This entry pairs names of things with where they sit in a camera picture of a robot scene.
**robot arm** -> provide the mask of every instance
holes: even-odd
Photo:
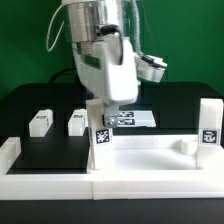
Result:
[[[136,101],[137,75],[158,82],[166,67],[160,59],[139,57],[133,52],[125,35],[129,25],[124,16],[126,3],[126,0],[62,0],[80,81],[102,100],[104,125],[108,128],[117,127],[119,106]]]

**green backdrop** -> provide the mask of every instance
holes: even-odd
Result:
[[[141,12],[142,50],[169,64],[165,81],[199,81],[224,95],[224,1],[144,0],[156,52]],[[0,98],[25,83],[47,82],[74,65],[61,35],[52,53],[45,48],[49,21],[60,0],[7,0],[0,7]],[[56,34],[62,15],[53,29]]]

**white box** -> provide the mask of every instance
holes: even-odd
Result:
[[[52,110],[40,110],[29,123],[30,137],[44,137],[52,123]]]

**black table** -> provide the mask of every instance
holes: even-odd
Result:
[[[137,102],[121,109],[152,110],[157,127],[117,128],[114,134],[197,134],[201,98],[222,97],[203,83],[144,83]],[[86,99],[91,94],[79,83],[28,84],[5,97],[0,102],[0,145],[8,137],[22,140],[22,153],[9,174],[85,173],[88,131],[69,137],[67,123],[74,109],[85,108]],[[53,110],[54,124],[45,138],[31,139],[28,123],[41,109]],[[223,211],[224,199],[0,201],[0,223],[210,224],[223,223]]]

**white tray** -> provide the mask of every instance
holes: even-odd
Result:
[[[186,137],[197,136],[115,137],[115,169],[82,175],[6,175],[21,151],[10,138],[0,149],[0,200],[224,197],[224,171],[196,170],[195,156],[180,152]]]

